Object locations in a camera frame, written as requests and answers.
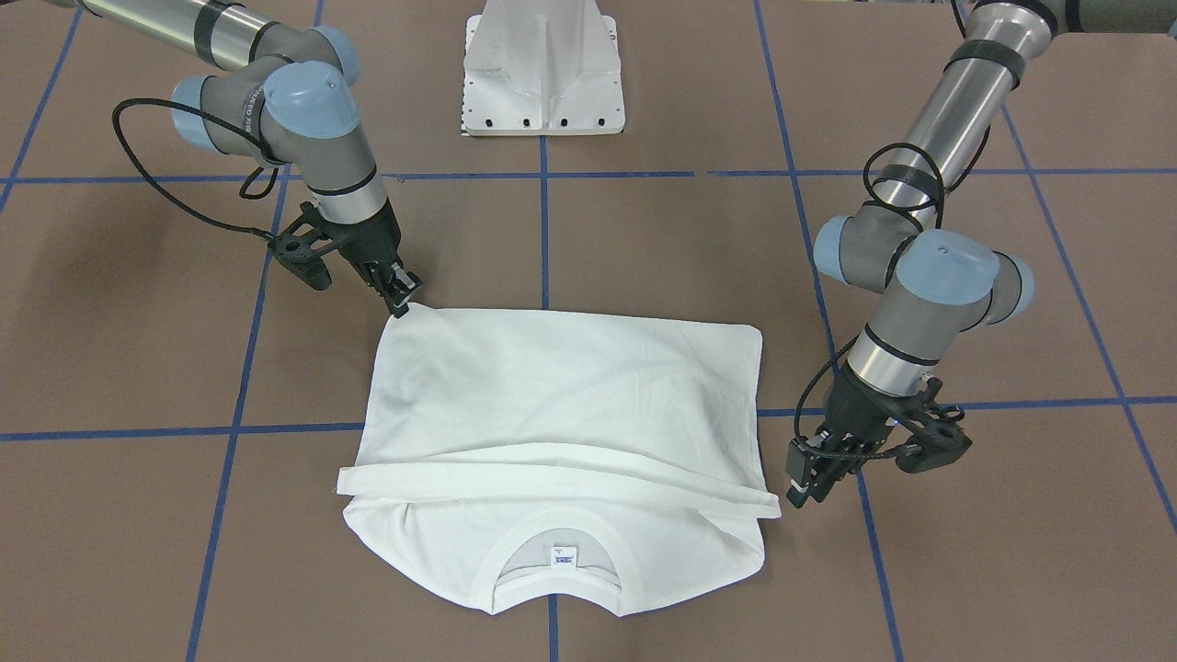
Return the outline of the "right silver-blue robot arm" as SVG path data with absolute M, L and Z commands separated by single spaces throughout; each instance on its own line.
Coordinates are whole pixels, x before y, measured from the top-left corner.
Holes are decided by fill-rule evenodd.
M 247 229 L 275 262 L 322 291 L 332 284 L 324 258 L 338 252 L 390 315 L 408 313 L 421 280 L 404 269 L 394 207 L 350 92 L 361 66 L 348 37 L 328 26 L 292 29 L 227 1 L 79 1 L 77 8 L 219 69 L 180 81 L 157 101 L 186 143 L 302 176 L 311 199 L 290 227 Z

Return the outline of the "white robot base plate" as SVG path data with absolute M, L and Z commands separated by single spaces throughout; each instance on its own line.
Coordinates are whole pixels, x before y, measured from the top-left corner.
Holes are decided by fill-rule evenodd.
M 463 69 L 467 137 L 625 130 L 617 24 L 594 1 L 488 1 L 466 20 Z

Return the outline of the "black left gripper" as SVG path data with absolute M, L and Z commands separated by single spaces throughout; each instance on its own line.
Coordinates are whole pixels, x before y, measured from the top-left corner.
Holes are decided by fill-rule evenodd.
M 844 366 L 827 393 L 827 415 L 816 437 L 794 437 L 785 462 L 791 507 L 823 502 L 829 490 L 869 461 L 895 461 L 904 474 L 944 468 L 970 450 L 975 441 L 960 426 L 966 412 L 943 405 L 943 380 L 917 380 L 913 395 L 879 393 Z

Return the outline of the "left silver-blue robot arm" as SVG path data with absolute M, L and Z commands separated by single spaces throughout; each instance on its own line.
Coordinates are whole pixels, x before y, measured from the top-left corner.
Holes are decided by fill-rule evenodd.
M 923 474 L 967 452 L 964 413 L 939 403 L 936 368 L 964 331 L 1020 315 L 1035 277 L 1024 260 L 947 231 L 947 197 L 975 168 L 1028 64 L 1056 37 L 1173 35 L 1173 2 L 976 1 L 957 21 L 960 45 L 907 135 L 864 165 L 865 201 L 813 240 L 819 273 L 880 302 L 830 363 L 837 373 L 822 423 L 791 441 L 792 507 L 827 498 L 866 462 Z

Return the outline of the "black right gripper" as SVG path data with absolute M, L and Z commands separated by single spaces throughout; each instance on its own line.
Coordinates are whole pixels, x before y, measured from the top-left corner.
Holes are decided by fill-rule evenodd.
M 400 229 L 391 201 L 360 223 L 332 223 L 312 201 L 281 234 L 270 239 L 270 254 L 315 291 L 331 287 L 324 256 L 338 251 L 365 284 L 379 291 L 393 318 L 408 313 L 408 302 L 423 280 L 404 269 L 398 253 Z

